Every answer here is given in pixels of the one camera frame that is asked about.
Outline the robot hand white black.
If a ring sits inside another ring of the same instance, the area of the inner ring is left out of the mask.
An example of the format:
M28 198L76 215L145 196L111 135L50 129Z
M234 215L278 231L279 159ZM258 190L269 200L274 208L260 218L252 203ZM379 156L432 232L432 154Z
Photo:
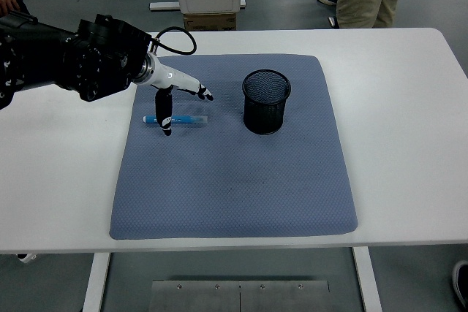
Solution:
M154 97L155 117L159 127L166 136L172 133L173 89L185 91L199 99L212 101L212 93L196 78L187 73L161 64L155 54L146 56L148 73L142 85L150 85L156 89Z

